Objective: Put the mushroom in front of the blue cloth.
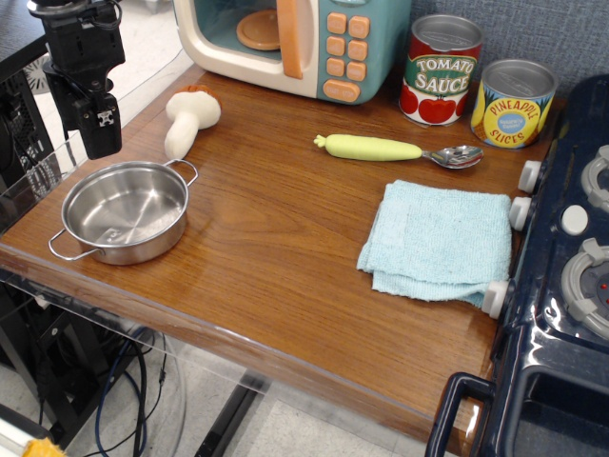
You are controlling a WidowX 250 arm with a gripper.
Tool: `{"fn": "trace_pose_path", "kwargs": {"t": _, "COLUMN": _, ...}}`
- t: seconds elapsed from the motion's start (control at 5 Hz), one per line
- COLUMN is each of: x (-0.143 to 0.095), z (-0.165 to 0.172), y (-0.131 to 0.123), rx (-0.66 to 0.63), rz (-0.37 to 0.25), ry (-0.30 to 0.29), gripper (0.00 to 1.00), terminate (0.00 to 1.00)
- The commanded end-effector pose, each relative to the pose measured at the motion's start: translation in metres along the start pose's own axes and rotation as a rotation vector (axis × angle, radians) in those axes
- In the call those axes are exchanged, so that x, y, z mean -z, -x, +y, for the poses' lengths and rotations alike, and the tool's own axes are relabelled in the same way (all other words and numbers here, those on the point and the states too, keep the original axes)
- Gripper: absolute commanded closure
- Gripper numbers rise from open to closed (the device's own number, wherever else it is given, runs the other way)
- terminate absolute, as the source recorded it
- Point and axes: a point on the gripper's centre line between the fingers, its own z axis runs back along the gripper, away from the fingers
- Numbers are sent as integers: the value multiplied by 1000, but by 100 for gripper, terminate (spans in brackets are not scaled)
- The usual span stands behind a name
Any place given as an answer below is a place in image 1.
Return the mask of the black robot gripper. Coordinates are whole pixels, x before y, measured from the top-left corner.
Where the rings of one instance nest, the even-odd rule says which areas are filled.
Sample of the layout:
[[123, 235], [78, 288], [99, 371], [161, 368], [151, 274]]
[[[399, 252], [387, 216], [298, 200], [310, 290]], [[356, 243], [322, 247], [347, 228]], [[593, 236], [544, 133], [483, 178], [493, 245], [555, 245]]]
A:
[[51, 61], [43, 66], [65, 131], [79, 130], [87, 157], [122, 148], [120, 110], [111, 93], [82, 99], [83, 89], [110, 89], [108, 74], [126, 61], [118, 1], [29, 1], [42, 21]]

